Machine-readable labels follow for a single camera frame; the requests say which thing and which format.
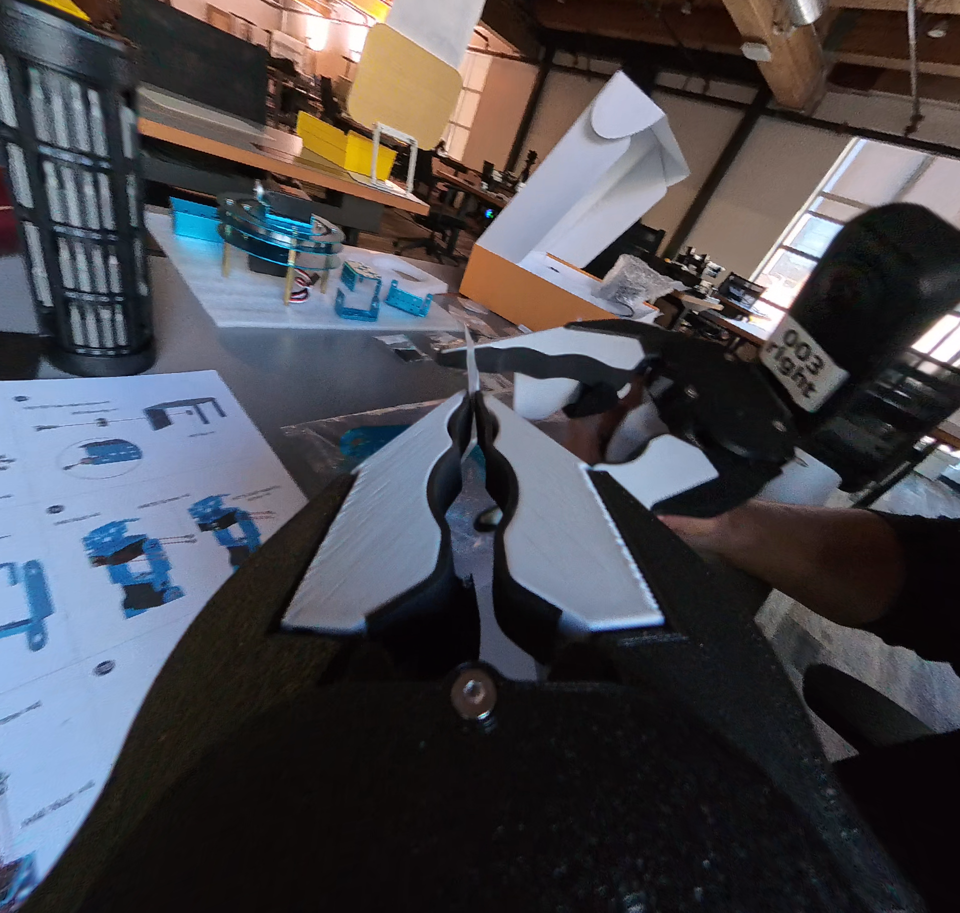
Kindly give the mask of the blue round robot base assembly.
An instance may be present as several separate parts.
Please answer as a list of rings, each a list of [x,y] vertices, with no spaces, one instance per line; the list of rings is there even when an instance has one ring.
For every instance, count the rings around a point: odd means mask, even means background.
[[[345,235],[304,199],[265,191],[217,196],[218,233],[223,242],[222,273],[231,252],[246,256],[249,271],[280,278],[287,306],[307,301],[314,287],[326,293],[342,265]]]

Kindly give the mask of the large window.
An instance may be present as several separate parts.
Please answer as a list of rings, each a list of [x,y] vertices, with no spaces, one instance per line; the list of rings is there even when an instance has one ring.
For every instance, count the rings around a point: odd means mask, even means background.
[[[902,355],[958,376],[958,159],[852,142],[754,280],[760,361],[809,413]]]

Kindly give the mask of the open instruction booklet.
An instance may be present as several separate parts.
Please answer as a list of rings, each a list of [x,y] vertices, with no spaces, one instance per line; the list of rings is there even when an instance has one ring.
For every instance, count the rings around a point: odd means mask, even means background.
[[[306,497],[213,370],[3,381],[2,911],[56,864],[173,648]]]

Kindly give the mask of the grey desk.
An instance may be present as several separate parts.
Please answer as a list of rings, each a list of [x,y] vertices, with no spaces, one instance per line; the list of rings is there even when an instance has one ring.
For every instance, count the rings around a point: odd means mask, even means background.
[[[158,241],[148,241],[156,374],[215,370],[308,499],[322,477],[304,442],[283,427],[328,417],[445,400],[466,386],[465,374],[430,358],[405,364],[378,331],[216,326]],[[37,332],[19,247],[2,255],[2,333]],[[39,342],[2,341],[2,379],[59,379]],[[533,661],[498,629],[487,574],[477,574],[483,651],[511,679],[535,676]]]

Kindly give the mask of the black mesh office chair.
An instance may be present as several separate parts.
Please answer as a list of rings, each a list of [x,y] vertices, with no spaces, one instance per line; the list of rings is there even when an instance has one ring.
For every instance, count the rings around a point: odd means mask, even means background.
[[[583,270],[603,280],[622,256],[640,259],[654,256],[661,247],[665,235],[666,231],[662,228],[655,229],[642,222],[636,222],[597,253],[594,259],[585,264]]]

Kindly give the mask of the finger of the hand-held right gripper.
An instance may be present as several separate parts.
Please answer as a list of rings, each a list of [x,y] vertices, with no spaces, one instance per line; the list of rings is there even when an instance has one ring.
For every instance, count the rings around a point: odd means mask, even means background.
[[[463,344],[437,357],[439,365],[470,374],[513,374],[513,403],[573,403],[597,384],[611,387],[617,399],[644,359],[637,337],[583,325]]]
[[[628,462],[594,463],[591,471],[612,477],[648,510],[719,476],[716,466],[700,448],[671,434],[650,439]]]

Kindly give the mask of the black board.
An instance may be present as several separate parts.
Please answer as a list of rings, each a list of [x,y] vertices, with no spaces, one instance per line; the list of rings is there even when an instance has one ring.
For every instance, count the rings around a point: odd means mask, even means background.
[[[119,0],[119,33],[136,48],[140,81],[267,123],[270,54],[161,0]]]

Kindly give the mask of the orange and white cardboard box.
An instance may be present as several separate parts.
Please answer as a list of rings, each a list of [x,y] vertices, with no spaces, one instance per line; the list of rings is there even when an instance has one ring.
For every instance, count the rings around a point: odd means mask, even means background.
[[[531,331],[642,319],[586,264],[689,173],[665,113],[616,72],[474,244],[461,294]]]

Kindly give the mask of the bubble wrap bag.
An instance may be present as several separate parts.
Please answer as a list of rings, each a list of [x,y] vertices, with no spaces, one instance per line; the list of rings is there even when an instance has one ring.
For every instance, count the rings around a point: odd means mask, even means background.
[[[594,295],[607,303],[634,310],[683,287],[683,283],[654,270],[640,257],[624,253],[606,273]]]

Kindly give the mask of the pile of small screw bags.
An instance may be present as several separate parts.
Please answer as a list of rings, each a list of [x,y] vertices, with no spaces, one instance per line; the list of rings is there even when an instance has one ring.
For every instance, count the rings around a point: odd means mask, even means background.
[[[426,329],[380,329],[372,334],[378,356],[375,377],[384,381],[385,405],[444,400],[458,391],[466,375],[439,363],[441,354],[462,348],[469,333],[476,344],[511,338],[521,330],[508,319],[457,293],[434,298],[430,317],[443,311],[452,325],[434,322]]]

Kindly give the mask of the black slotted tube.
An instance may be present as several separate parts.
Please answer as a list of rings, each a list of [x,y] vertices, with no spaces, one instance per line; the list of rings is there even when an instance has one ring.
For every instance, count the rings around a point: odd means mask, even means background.
[[[157,350],[131,48],[45,0],[1,0],[1,154],[35,316],[67,374]]]

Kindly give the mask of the person's right hand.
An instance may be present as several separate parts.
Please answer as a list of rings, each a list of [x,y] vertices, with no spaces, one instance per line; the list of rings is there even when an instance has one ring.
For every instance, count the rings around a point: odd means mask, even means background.
[[[587,416],[569,416],[561,431],[560,444],[588,465],[603,463],[610,439],[619,424],[617,410]]]

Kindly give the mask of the wooden background desk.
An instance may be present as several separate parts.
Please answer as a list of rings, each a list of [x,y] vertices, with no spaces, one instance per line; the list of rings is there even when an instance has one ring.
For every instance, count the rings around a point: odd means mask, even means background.
[[[734,358],[756,359],[780,318],[777,310],[762,309],[759,287],[704,254],[655,261],[657,271],[678,283],[656,303],[667,330],[719,344]]]
[[[430,211],[427,202],[404,192],[396,184],[387,182],[377,185],[368,177],[353,174],[322,157],[293,155],[272,149],[260,150],[254,144],[238,146],[188,129],[168,126],[144,116],[138,117],[138,131],[145,138],[158,139],[221,160],[342,192],[384,207],[407,211],[417,216],[426,216]]]

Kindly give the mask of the large blue U bracket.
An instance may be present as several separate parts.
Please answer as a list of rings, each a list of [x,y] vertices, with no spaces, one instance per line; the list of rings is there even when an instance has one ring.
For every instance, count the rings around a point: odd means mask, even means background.
[[[344,259],[334,299],[334,311],[343,320],[373,323],[379,318],[382,278],[370,265]]]

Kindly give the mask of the person's right forearm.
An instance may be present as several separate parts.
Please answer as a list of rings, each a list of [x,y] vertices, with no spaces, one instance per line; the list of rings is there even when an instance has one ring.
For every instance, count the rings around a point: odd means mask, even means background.
[[[750,500],[659,519],[818,616],[959,672],[957,518]]]

